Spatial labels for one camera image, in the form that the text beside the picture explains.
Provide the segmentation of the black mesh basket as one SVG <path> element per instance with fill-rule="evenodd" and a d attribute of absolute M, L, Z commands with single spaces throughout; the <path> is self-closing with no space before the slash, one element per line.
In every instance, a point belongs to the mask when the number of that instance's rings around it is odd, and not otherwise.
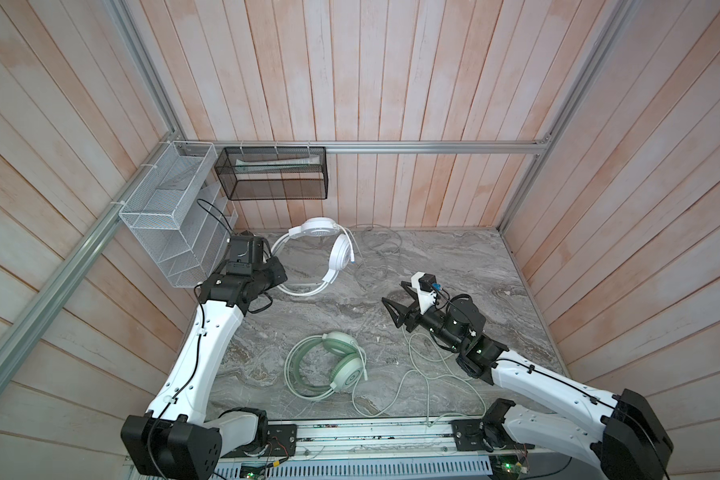
<path fill-rule="evenodd" d="M 228 146 L 214 170 L 232 201 L 325 200 L 329 175 L 322 147 Z"/>

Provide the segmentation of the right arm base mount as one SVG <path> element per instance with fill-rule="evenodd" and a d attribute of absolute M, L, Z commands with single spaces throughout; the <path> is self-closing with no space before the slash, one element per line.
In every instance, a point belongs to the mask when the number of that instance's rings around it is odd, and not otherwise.
<path fill-rule="evenodd" d="M 458 451 L 493 452 L 495 450 L 535 449 L 534 444 L 517 443 L 504 428 L 507 412 L 516 403 L 508 399 L 497 399 L 487 412 L 477 419 L 459 419 L 450 422 Z"/>

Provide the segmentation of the aluminium frame bar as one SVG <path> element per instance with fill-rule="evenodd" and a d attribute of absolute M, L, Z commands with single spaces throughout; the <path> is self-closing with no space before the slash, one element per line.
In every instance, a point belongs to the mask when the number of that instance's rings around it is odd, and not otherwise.
<path fill-rule="evenodd" d="M 539 140 L 519 141 L 186 141 L 188 145 L 231 147 L 243 153 L 256 148 L 314 150 L 327 154 L 541 154 L 551 145 Z"/>

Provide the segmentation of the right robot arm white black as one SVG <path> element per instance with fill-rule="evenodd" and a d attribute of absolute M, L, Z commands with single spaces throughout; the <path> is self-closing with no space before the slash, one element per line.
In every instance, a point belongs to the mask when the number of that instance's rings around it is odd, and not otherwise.
<path fill-rule="evenodd" d="M 674 445 L 644 396 L 596 389 L 523 357 L 485 334 L 487 318 L 470 295 L 450 295 L 431 274 L 418 273 L 401 286 L 411 304 L 382 301 L 396 327 L 423 328 L 470 378 L 547 409 L 499 398 L 478 420 L 452 421 L 458 448 L 541 447 L 597 467 L 608 479 L 667 478 Z"/>

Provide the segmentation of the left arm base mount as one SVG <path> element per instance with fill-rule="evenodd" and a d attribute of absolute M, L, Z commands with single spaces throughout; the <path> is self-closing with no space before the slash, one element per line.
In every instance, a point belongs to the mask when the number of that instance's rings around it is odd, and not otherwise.
<path fill-rule="evenodd" d="M 269 424 L 261 440 L 238 447 L 222 456 L 232 458 L 290 458 L 296 454 L 298 426 L 295 423 Z"/>

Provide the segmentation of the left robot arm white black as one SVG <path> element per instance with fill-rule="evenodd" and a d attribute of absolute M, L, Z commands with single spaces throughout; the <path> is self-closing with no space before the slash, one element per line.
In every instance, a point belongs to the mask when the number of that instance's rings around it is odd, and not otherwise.
<path fill-rule="evenodd" d="M 194 288 L 197 307 L 171 372 L 145 413 L 130 415 L 121 440 L 137 471 L 160 479 L 209 479 L 219 460 L 267 445 L 265 411 L 235 407 L 208 419 L 212 386 L 228 344 L 252 303 L 287 275 L 269 242 L 234 235 L 209 277 Z"/>

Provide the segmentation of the white headphones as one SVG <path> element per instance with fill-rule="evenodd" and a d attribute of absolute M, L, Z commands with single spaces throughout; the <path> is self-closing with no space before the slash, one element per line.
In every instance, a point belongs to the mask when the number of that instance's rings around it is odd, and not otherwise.
<path fill-rule="evenodd" d="M 324 292 L 339 277 L 339 274 L 355 262 L 355 240 L 352 233 L 328 217 L 312 217 L 301 225 L 291 227 L 272 246 L 271 255 L 277 256 L 285 246 L 299 239 L 322 239 L 318 253 L 324 256 L 323 276 L 312 283 L 281 284 L 277 289 L 291 297 L 313 297 Z"/>

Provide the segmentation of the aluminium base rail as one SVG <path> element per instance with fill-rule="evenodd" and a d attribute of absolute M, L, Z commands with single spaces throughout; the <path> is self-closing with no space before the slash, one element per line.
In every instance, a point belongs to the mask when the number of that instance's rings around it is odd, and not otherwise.
<path fill-rule="evenodd" d="M 444 455 L 458 451 L 450 422 L 472 417 L 443 417 L 436 420 L 424 418 L 366 418 L 314 421 L 279 421 L 269 424 L 295 423 L 298 426 L 296 454 L 290 458 L 265 457 L 269 467 L 276 460 L 312 461 L 338 458 L 355 458 L 362 455 L 373 458 L 389 456 L 397 464 L 407 465 L 415 456 Z M 517 443 L 534 444 L 567 458 L 566 463 L 549 472 L 541 473 L 543 479 L 570 479 L 574 462 L 588 463 L 592 467 L 601 464 L 592 450 L 596 438 L 588 431 L 552 414 L 533 413 L 519 406 L 511 407 L 504 421 L 504 428 Z M 513 450 L 488 452 L 507 456 Z"/>

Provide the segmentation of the green headphones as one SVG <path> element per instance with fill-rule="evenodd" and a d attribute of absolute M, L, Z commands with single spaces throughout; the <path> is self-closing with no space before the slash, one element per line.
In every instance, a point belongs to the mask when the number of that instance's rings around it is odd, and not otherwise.
<path fill-rule="evenodd" d="M 308 383 L 301 375 L 301 362 L 317 347 L 333 355 L 337 362 L 332 367 L 325 385 Z M 284 382 L 297 398 L 320 402 L 335 393 L 350 392 L 360 380 L 367 380 L 366 354 L 350 335 L 332 331 L 310 335 L 297 342 L 284 361 Z"/>

